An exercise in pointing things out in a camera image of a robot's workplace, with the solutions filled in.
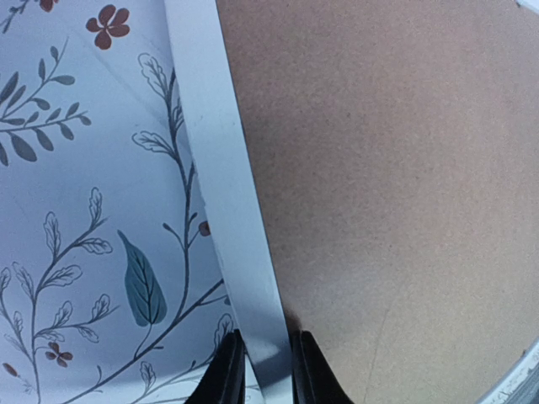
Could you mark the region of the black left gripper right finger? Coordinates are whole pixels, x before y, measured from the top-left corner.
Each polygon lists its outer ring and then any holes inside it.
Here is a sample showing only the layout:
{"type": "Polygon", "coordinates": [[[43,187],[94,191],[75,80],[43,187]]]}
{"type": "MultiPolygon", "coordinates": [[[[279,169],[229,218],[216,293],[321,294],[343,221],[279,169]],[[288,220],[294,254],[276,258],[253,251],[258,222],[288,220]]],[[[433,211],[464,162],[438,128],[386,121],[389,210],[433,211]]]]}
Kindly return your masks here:
{"type": "Polygon", "coordinates": [[[294,402],[299,404],[351,404],[309,331],[291,336],[294,402]]]}

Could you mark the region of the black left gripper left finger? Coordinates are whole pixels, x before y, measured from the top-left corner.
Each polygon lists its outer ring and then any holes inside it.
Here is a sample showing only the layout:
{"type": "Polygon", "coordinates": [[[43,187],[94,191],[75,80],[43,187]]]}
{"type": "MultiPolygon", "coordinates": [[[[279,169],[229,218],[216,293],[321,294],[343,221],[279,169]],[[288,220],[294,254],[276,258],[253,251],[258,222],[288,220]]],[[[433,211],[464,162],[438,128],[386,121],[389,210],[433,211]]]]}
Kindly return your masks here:
{"type": "Polygon", "coordinates": [[[245,352],[240,332],[229,332],[191,394],[192,404],[243,404],[245,352]]]}

